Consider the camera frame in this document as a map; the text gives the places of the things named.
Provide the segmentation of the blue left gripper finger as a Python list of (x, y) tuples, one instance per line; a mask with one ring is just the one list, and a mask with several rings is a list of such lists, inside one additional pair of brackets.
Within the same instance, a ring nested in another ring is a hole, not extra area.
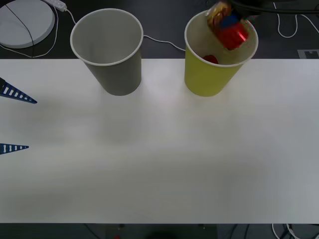
[(26, 145), (15, 145), (15, 144), (0, 144), (0, 155), (16, 152), (24, 149), (28, 149), (29, 146)]
[(13, 85), (6, 82), (3, 78), (0, 79), (0, 96), (19, 100), (22, 102), (27, 102), (31, 104), (37, 104), (37, 101), (24, 93), (23, 91), (20, 91), (18, 88), (14, 87)]

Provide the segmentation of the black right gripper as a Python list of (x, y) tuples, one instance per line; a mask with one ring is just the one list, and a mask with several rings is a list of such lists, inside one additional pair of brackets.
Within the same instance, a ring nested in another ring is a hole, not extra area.
[(264, 7), (263, 0), (232, 0), (232, 8), (235, 12), (230, 15), (224, 16), (220, 27), (227, 28), (240, 22), (241, 19), (251, 19), (259, 16), (261, 12), (240, 7), (239, 5), (247, 5), (249, 7)]

